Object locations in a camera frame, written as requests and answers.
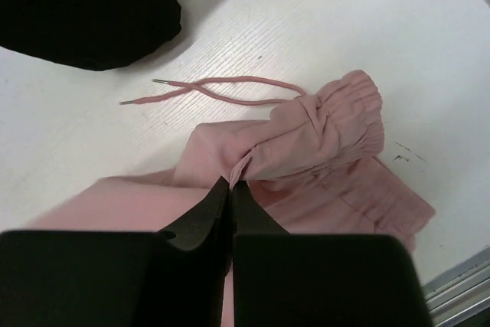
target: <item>white table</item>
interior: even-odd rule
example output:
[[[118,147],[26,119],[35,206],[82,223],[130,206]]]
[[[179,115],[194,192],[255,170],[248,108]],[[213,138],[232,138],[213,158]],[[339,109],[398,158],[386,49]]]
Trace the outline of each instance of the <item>white table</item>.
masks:
[[[268,116],[267,108],[199,94],[118,105],[170,88],[153,77],[253,74],[315,92],[360,68],[384,98],[381,158],[438,211],[418,237],[422,280],[490,244],[490,9],[483,0],[179,1],[186,31],[177,46],[125,70],[94,73],[0,49],[0,229],[99,177],[169,167],[198,123]],[[220,91],[290,96],[258,85]],[[394,161],[398,155],[409,161]]]

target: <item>drawstring tip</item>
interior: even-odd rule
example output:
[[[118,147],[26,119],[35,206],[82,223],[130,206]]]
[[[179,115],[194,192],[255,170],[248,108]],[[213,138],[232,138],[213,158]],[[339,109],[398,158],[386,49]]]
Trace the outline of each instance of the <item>drawstring tip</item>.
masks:
[[[155,82],[155,83],[163,83],[163,84],[170,84],[170,81],[169,80],[158,80],[156,78],[152,79],[152,82]]]

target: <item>pink fabric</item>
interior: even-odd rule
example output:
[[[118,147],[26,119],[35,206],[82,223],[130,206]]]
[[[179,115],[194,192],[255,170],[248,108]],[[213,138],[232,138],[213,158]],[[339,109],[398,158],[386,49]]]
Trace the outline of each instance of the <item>pink fabric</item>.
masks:
[[[224,176],[247,180],[290,232],[391,234],[413,250],[434,210],[375,158],[383,144],[381,97],[356,70],[269,120],[201,124],[174,168],[102,179],[30,227],[156,231]],[[230,277],[225,290],[223,325],[233,325]]]
[[[136,100],[130,100],[130,101],[123,101],[119,103],[120,105],[130,105],[130,104],[135,104],[135,105],[142,105],[144,103],[159,103],[165,100],[170,100],[173,97],[183,95],[185,93],[189,93],[192,90],[199,91],[203,93],[206,96],[212,97],[213,99],[216,100],[221,100],[225,101],[227,103],[235,103],[237,105],[244,105],[244,106],[259,106],[259,105],[267,105],[271,103],[284,103],[287,100],[284,99],[268,99],[268,100],[258,100],[258,101],[246,101],[246,100],[236,100],[231,97],[226,97],[226,96],[221,96],[217,93],[214,93],[213,91],[208,90],[204,85],[208,83],[250,83],[250,82],[257,82],[257,83],[262,83],[262,84],[269,84],[270,86],[277,86],[277,87],[282,87],[286,88],[288,90],[293,90],[299,93],[301,96],[305,96],[306,92],[299,86],[296,86],[295,84],[290,84],[286,82],[281,82],[280,80],[271,80],[269,78],[261,78],[261,77],[254,77],[254,76],[239,76],[239,77],[211,77],[211,78],[203,78],[202,80],[196,80],[195,82],[192,83],[186,83],[186,82],[176,82],[174,80],[159,80],[159,79],[154,79],[153,82],[156,83],[163,83],[163,84],[168,84],[173,87],[184,87],[181,88],[180,90],[172,91],[165,93],[160,96],[151,96],[151,97],[142,97],[141,99],[136,99]]]

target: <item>pink drawstring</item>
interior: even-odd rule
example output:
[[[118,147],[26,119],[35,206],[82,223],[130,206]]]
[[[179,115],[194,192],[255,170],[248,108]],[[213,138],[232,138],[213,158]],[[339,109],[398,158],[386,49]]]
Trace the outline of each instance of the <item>pink drawstring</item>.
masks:
[[[240,76],[240,77],[212,77],[212,78],[203,78],[202,80],[196,80],[195,82],[192,83],[186,83],[186,82],[176,82],[173,80],[153,80],[153,82],[156,83],[164,83],[168,84],[173,87],[183,87],[180,90],[172,91],[169,93],[165,93],[160,96],[152,96],[152,97],[143,97],[141,99],[136,99],[136,100],[130,100],[130,101],[124,101],[121,102],[121,105],[129,105],[129,104],[136,104],[136,105],[142,105],[143,103],[159,103],[160,101],[165,101],[168,99],[171,99],[172,97],[176,97],[179,95],[183,95],[185,93],[189,93],[192,90],[199,91],[203,93],[204,95],[207,95],[213,99],[220,100],[220,101],[225,101],[227,103],[235,103],[237,105],[244,105],[244,106],[259,106],[259,105],[267,105],[270,103],[283,103],[287,100],[284,99],[268,99],[268,100],[258,100],[258,101],[245,101],[245,100],[235,100],[232,99],[231,97],[226,97],[226,96],[221,96],[218,95],[217,93],[211,92],[210,90],[207,90],[203,86],[207,83],[241,83],[241,82],[258,82],[258,83],[263,83],[263,84],[269,84],[270,86],[277,86],[277,87],[282,87],[286,88],[288,90],[294,90],[298,92],[301,96],[306,95],[306,92],[299,86],[296,86],[295,84],[290,84],[286,82],[281,82],[280,80],[270,80],[268,78],[261,78],[261,77],[252,77],[252,76]]]

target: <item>black fabric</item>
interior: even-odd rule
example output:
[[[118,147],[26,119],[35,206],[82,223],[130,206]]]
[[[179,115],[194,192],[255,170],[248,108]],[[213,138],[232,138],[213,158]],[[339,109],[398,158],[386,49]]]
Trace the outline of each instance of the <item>black fabric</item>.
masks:
[[[0,234],[0,326],[219,327],[231,257],[236,327],[433,326],[398,240],[287,234],[229,187],[157,233]]]
[[[125,67],[181,30],[176,0],[0,0],[0,46],[88,70]]]

